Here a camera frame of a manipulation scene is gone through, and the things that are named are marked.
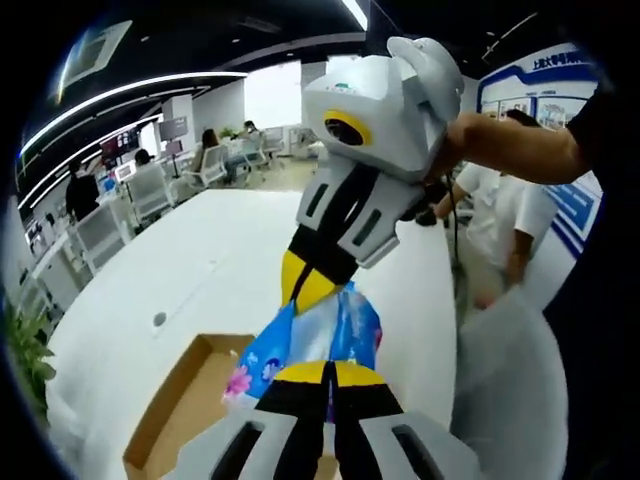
robot camera lens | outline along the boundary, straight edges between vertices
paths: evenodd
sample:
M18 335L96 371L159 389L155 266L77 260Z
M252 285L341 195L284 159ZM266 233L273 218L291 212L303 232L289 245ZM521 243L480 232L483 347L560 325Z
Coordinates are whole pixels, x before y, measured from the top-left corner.
M362 135L348 123L337 120L329 119L324 122L325 127L329 134L346 145L358 146L364 144Z

white table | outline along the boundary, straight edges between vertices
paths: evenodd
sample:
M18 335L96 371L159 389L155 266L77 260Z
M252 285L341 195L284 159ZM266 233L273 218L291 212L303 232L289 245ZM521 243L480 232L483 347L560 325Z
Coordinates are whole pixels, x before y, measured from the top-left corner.
M50 341L55 389L85 428L81 478L124 480L122 455L198 333L259 333L280 303L299 193L205 191L121 250ZM456 327L441 225L398 225L400 245L355 282L378 312L378 370L406 409L449 426ZM154 315L168 320L158 330Z

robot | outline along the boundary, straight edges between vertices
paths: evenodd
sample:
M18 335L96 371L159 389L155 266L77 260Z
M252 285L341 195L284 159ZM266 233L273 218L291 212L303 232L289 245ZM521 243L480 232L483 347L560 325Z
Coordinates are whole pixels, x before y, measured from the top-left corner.
M284 254L282 304L297 312L342 288L398 245L395 224L421 199L462 75L438 42L392 37L311 83L307 122L329 159L305 189ZM333 408L344 480L482 478L476 454L437 423L405 413L377 373L347 362L282 370L255 410L232 411L185 445L173 479L313 479Z

blue plastic bag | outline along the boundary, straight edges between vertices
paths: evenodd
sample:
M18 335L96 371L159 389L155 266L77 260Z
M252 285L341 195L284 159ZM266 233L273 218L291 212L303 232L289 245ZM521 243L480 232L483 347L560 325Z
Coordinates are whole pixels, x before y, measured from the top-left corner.
M296 363L344 360L375 370L381 339L380 319L353 282L297 317L292 302L240 356L224 401L253 408L276 374Z

cardboard box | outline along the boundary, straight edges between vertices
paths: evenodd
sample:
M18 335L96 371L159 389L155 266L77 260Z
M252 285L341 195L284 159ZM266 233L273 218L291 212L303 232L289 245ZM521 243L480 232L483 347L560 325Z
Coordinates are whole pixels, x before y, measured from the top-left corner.
M227 381L251 335L198 335L156 392L129 441L123 461L129 480L156 480L174 469L178 451L226 414ZM317 480L336 475L334 458L323 457Z

